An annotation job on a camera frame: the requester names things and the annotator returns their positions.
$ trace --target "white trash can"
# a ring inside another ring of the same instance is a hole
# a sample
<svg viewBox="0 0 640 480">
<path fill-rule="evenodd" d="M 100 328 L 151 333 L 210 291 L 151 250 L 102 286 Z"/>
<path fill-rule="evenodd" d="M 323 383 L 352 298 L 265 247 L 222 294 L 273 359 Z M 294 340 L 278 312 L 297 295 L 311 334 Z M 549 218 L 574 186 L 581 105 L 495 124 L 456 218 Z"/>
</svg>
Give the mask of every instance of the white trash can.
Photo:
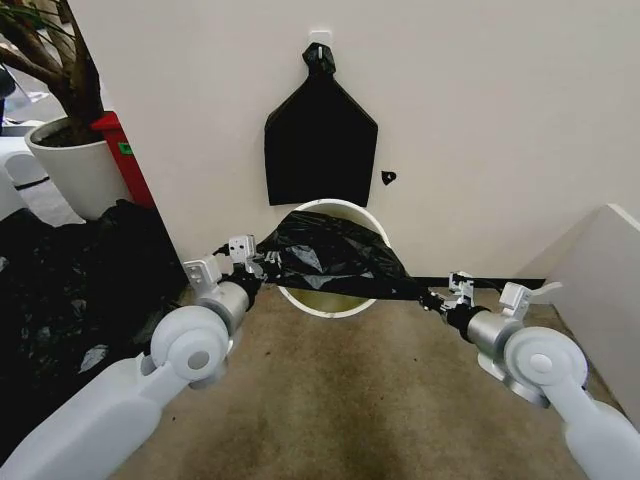
<svg viewBox="0 0 640 480">
<path fill-rule="evenodd" d="M 384 243 L 391 246 L 384 228 L 376 218 L 359 207 L 346 200 L 325 198 L 313 200 L 300 205 L 295 210 L 317 212 L 331 215 L 332 217 L 351 220 L 358 225 L 367 227 L 380 234 Z M 297 288 L 278 287 L 280 292 L 292 304 L 300 310 L 322 318 L 344 318 L 360 313 L 375 303 L 374 299 L 351 297 L 348 295 L 338 295 L 334 293 L 314 292 L 311 290 L 300 290 Z"/>
</svg>

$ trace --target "silver cylindrical joint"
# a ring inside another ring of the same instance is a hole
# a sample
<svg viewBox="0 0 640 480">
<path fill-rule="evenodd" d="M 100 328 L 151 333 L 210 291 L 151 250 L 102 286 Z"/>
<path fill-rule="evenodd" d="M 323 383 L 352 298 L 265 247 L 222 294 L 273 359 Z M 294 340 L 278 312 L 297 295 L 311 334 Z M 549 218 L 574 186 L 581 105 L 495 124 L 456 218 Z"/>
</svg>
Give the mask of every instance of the silver cylindrical joint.
<svg viewBox="0 0 640 480">
<path fill-rule="evenodd" d="M 233 336 L 242 325 L 249 308 L 249 295 L 235 283 L 222 282 L 214 292 L 198 297 L 195 303 L 220 315 L 229 336 Z"/>
<path fill-rule="evenodd" d="M 478 350 L 491 359 L 499 360 L 509 337 L 521 328 L 523 325 L 519 320 L 485 310 L 473 316 L 467 335 Z"/>
</svg>

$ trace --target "hanging black bag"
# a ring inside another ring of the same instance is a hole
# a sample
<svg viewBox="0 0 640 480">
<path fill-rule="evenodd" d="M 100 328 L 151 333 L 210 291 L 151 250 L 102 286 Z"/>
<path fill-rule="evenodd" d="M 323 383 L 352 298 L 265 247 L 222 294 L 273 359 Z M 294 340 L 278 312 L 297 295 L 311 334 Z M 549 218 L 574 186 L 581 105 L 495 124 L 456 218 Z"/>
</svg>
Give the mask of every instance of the hanging black bag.
<svg viewBox="0 0 640 480">
<path fill-rule="evenodd" d="M 366 207 L 378 125 L 334 79 L 329 47 L 312 43 L 302 58 L 309 76 L 265 126 L 269 204 L 339 198 Z"/>
</svg>

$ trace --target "white wall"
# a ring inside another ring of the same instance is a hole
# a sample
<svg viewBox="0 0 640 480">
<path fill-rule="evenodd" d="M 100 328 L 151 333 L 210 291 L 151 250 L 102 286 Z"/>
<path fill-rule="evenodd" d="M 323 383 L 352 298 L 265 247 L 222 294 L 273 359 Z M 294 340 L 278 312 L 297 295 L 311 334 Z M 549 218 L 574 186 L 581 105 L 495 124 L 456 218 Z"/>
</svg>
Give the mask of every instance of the white wall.
<svg viewBox="0 0 640 480">
<path fill-rule="evenodd" d="M 550 274 L 553 304 L 636 428 L 640 428 L 640 223 L 602 207 Z"/>
<path fill-rule="evenodd" d="M 183 258 L 286 213 L 263 127 L 314 27 L 379 124 L 369 209 L 412 273 L 544 276 L 595 207 L 640 212 L 637 0 L 71 4 Z"/>
</svg>

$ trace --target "pile of black trash bags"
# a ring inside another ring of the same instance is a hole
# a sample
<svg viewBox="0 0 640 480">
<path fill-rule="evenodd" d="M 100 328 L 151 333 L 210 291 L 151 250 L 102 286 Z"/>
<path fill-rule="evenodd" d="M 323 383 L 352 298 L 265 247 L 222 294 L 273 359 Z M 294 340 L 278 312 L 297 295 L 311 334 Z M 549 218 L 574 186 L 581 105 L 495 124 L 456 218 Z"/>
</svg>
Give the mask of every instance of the pile of black trash bags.
<svg viewBox="0 0 640 480">
<path fill-rule="evenodd" d="M 0 463 L 111 363 L 148 351 L 187 279 L 155 210 L 126 201 L 54 228 L 0 221 Z"/>
</svg>

